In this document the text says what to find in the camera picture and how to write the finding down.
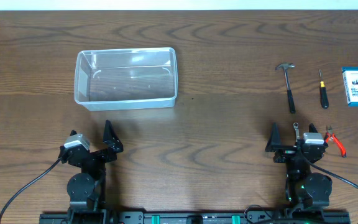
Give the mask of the clear plastic storage container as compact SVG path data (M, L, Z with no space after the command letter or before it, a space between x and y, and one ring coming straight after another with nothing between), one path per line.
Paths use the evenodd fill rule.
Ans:
M90 111L170 108L177 95L171 47L83 50L77 56L74 100Z

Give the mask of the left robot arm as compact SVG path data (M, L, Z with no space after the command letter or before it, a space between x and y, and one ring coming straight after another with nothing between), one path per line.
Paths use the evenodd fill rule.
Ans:
M109 120L105 122L103 143L107 148L91 152L90 141L73 130L60 147L60 161L81 169L67 183L70 206L62 223L99 224L115 220L114 212L105 208L106 164L115 161L124 146Z

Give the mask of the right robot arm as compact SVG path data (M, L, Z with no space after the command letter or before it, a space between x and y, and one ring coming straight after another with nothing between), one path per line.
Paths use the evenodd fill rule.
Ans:
M313 215L323 221L323 209L329 205L332 192L332 179L319 172L312 172L311 166L323 158L327 144L313 124L309 131L299 135L298 124L293 124L295 143L283 145L278 126L274 123L265 147L266 152L274 153L275 163L284 163L287 170L285 197L290 206L282 215L285 218L309 218Z

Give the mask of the small steel claw hammer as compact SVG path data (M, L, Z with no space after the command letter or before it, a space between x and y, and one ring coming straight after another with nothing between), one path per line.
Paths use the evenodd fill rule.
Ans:
M291 114L295 114L296 113L295 103L291 92L290 81L288 76L288 69L290 68L295 68L295 65L293 63L281 63L276 66L275 70L282 69L284 72L286 86L287 86L287 99L288 99L289 111Z

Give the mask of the yellow black screwdriver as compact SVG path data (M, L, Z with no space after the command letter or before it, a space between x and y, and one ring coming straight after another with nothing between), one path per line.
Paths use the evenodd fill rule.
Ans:
M327 96L327 92L326 92L326 87L323 81L323 74L322 71L319 70L319 78L320 78L320 86L319 86L319 93L320 93L320 103L321 103L321 107L323 109L328 109L329 108L329 101L328 101L328 96Z

